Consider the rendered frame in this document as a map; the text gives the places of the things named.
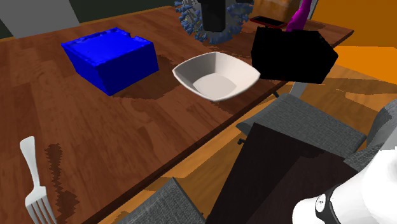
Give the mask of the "black box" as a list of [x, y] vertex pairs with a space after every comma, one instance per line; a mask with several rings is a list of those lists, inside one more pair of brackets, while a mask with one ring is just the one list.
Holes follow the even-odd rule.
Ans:
[[338, 53], [318, 31], [258, 27], [251, 58], [263, 79], [321, 84]]

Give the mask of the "blue box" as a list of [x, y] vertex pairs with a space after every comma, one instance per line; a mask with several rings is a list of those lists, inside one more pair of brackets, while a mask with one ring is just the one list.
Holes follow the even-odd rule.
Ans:
[[75, 71], [108, 96], [159, 70], [153, 42], [117, 27], [61, 46]]

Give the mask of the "red and black phone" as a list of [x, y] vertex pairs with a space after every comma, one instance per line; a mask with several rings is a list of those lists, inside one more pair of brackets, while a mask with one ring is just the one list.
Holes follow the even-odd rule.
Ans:
[[280, 20], [275, 20], [272, 18], [268, 17], [263, 17], [263, 16], [256, 16], [253, 18], [249, 19], [252, 22], [255, 22], [257, 24], [264, 25], [265, 27], [271, 27], [275, 29], [282, 29], [283, 27], [287, 26], [286, 22], [280, 21]]

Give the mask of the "grey ball with blue spikes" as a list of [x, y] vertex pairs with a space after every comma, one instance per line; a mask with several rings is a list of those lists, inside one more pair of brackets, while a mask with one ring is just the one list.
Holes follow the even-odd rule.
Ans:
[[209, 32], [203, 28], [201, 0], [175, 0], [176, 12], [180, 14], [179, 21], [187, 34], [194, 34], [200, 42], [208, 41], [211, 45], [230, 41], [242, 30], [243, 23], [249, 20], [253, 10], [254, 0], [225, 0], [226, 24], [222, 32]]

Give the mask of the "grey fabric chair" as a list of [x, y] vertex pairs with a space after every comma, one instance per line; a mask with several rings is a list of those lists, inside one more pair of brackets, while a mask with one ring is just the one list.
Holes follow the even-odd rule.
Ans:
[[362, 171], [378, 153], [384, 143], [379, 143], [363, 150], [359, 150], [344, 160], [344, 163], [357, 172]]
[[205, 218], [171, 178], [117, 224], [205, 224]]
[[343, 158], [356, 152], [366, 139], [364, 133], [288, 93], [236, 127], [248, 135], [254, 123]]

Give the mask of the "white square bowl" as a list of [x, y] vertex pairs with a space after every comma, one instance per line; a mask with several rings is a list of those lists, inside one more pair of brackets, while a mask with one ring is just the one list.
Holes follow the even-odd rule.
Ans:
[[188, 90], [212, 102], [233, 98], [260, 78], [260, 72], [253, 66], [221, 52], [190, 58], [177, 65], [172, 73]]

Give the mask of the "brown wooden table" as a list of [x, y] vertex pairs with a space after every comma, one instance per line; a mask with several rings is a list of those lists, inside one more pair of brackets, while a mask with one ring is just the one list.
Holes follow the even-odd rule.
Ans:
[[[118, 27], [153, 42], [159, 70], [108, 96], [74, 70], [62, 43]], [[34, 136], [41, 184], [59, 223], [98, 223], [254, 108], [281, 81], [260, 80], [223, 102], [182, 86], [172, 70], [212, 51], [250, 61], [256, 24], [205, 45], [170, 6], [28, 38], [0, 41], [0, 224], [32, 224], [32, 178], [19, 144]]]

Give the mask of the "white fork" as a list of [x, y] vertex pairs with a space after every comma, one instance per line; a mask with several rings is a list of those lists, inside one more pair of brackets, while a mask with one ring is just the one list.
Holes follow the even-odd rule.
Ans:
[[34, 224], [57, 224], [47, 197], [46, 187], [40, 184], [34, 136], [21, 140], [20, 149], [27, 162], [33, 181], [32, 192], [25, 198], [25, 207]]

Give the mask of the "purple vase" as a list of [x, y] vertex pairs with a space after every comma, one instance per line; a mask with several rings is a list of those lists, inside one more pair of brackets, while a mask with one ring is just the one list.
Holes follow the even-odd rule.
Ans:
[[310, 13], [311, 4], [312, 0], [302, 0], [302, 5], [291, 17], [291, 20], [286, 27], [286, 32], [291, 32], [293, 30], [302, 30], [304, 28], [304, 25]]

